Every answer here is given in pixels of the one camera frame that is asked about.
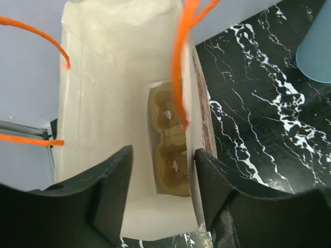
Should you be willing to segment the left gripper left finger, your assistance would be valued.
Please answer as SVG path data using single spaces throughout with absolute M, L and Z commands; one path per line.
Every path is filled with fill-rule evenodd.
M 125 146 L 43 191 L 1 185 L 1 247 L 117 247 L 132 165 Z

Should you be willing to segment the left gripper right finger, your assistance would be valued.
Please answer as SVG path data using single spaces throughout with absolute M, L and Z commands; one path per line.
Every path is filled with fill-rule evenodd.
M 330 247 L 330 188 L 291 194 L 241 176 L 204 149 L 194 159 L 214 247 Z

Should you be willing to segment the pulp cup carrier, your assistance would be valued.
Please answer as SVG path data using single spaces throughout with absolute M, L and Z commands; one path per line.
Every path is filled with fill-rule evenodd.
M 190 196 L 186 133 L 175 113 L 170 83 L 152 85 L 148 101 L 149 120 L 159 135 L 153 146 L 154 175 L 165 194 Z

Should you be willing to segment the printed kraft paper bag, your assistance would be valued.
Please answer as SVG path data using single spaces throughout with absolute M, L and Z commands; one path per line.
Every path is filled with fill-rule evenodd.
M 216 5 L 199 1 L 68 1 L 62 15 L 57 138 L 1 140 L 52 146 L 55 184 L 133 147 L 119 236 L 155 241 L 206 229 L 194 151 L 210 144 L 201 110 L 199 59 L 191 29 Z M 156 182 L 149 120 L 151 86 L 170 83 L 186 133 L 190 196 L 165 194 Z

